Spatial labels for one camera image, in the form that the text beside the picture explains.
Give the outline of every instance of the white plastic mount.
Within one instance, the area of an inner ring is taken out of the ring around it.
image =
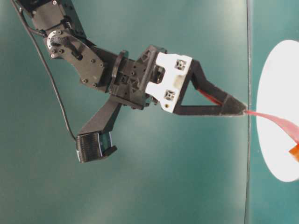
[[[156,98],[163,110],[172,113],[188,73],[192,58],[177,54],[159,53],[156,65],[165,69],[161,83],[149,82],[145,92]]]

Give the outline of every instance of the black cable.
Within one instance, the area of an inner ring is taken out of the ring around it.
[[[35,34],[35,35],[39,35],[39,36],[41,36],[41,37],[45,37],[45,33],[44,33],[44,32],[39,31],[39,30],[35,30],[35,29],[31,28],[31,27],[28,25],[28,23],[27,23],[26,20],[25,20],[25,17],[24,17],[24,13],[23,13],[23,9],[22,9],[22,8],[19,9],[19,13],[20,13],[20,15],[21,15],[21,17],[22,17],[22,20],[26,23],[26,26],[27,26],[27,28],[30,30],[31,33],[33,33],[33,34]]]
[[[44,59],[44,57],[43,57],[43,54],[42,54],[42,52],[41,52],[39,46],[38,46],[37,43],[36,43],[35,38],[33,37],[33,35],[32,35],[32,33],[30,32],[28,26],[26,25],[26,24],[27,24],[26,21],[22,18],[21,14],[20,14],[20,12],[19,12],[19,10],[18,10],[18,7],[17,7],[16,3],[14,2],[14,0],[10,0],[10,1],[11,1],[11,3],[13,4],[13,7],[14,7],[15,11],[17,12],[17,14],[18,14],[18,16],[19,16],[19,19],[20,19],[20,21],[22,22],[24,28],[26,29],[26,31],[27,31],[29,37],[31,38],[31,40],[32,40],[32,42],[33,42],[33,44],[34,44],[34,46],[35,46],[35,48],[36,48],[36,50],[37,50],[37,53],[38,53],[38,55],[39,55],[39,57],[40,57],[40,59],[41,59],[43,65],[44,65],[44,67],[45,67],[45,69],[46,69],[46,71],[47,71],[49,77],[50,77],[50,80],[51,80],[51,82],[52,82],[53,89],[54,89],[54,91],[55,91],[56,97],[57,97],[57,99],[58,99],[58,102],[59,102],[59,105],[60,105],[60,108],[61,108],[61,111],[62,111],[62,115],[63,115],[63,117],[64,117],[64,121],[65,121],[66,128],[67,128],[67,130],[69,131],[71,137],[74,139],[74,141],[76,141],[76,138],[75,138],[74,134],[73,134],[72,131],[71,131],[70,124],[69,124],[69,121],[68,121],[68,119],[67,119],[66,112],[65,112],[65,109],[64,109],[64,104],[63,104],[63,102],[62,102],[62,100],[61,100],[61,98],[60,98],[60,95],[59,95],[59,92],[58,92],[58,89],[57,89],[55,80],[54,80],[54,78],[53,78],[53,76],[52,76],[52,73],[51,73],[51,71],[50,71],[50,69],[49,69],[49,67],[48,67],[48,65],[47,65],[47,63],[46,63],[46,61],[45,61],[45,59]]]

